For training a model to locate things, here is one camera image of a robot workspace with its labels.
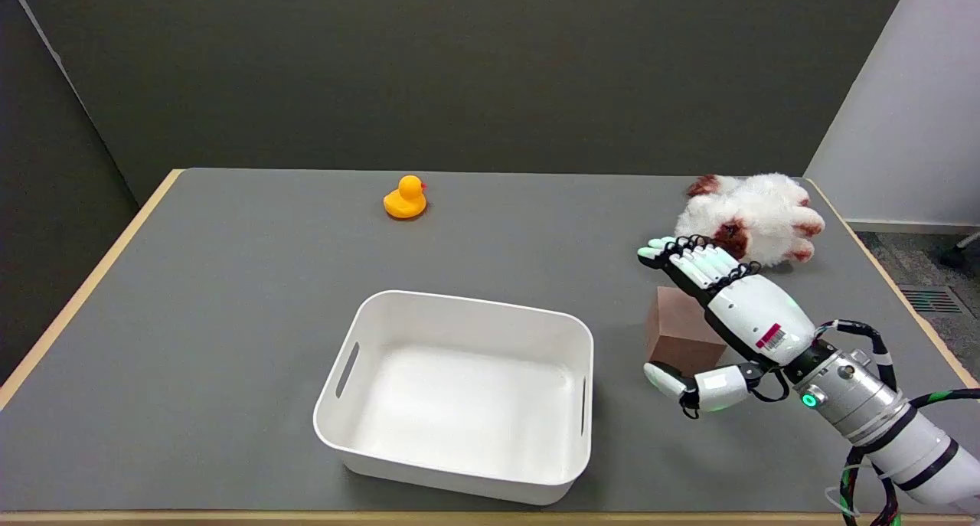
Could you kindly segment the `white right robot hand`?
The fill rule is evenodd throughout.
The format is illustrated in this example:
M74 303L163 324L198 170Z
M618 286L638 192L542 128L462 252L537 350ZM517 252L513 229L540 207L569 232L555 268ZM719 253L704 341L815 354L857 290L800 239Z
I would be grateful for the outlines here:
M782 370L811 347L816 327L784 289L760 275L759 262L739 262L717 241L701 235L649 240L637 257L693 297L708 326L744 358L692 376L652 360L643 371L655 389L675 400L690 419L725 410L749 396L771 403L772 398L757 393L770 373L782 387L778 400L788 397Z

